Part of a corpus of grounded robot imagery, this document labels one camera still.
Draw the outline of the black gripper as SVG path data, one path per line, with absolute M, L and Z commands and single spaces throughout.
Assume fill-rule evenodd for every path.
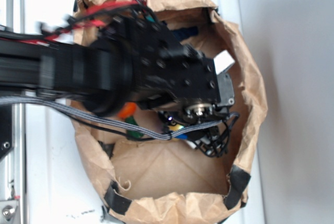
M 201 51 L 192 56 L 157 59 L 149 70 L 146 84 L 153 90 L 146 109 L 166 114 L 182 125 L 227 121 L 235 103 L 229 69 L 235 61 L 223 50 L 214 58 Z

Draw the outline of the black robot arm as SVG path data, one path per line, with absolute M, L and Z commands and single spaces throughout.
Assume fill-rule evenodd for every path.
M 1 90 L 69 98 L 98 116 L 126 102 L 171 112 L 182 123 L 226 119 L 234 104 L 227 73 L 161 22 L 116 17 L 89 46 L 1 32 Z

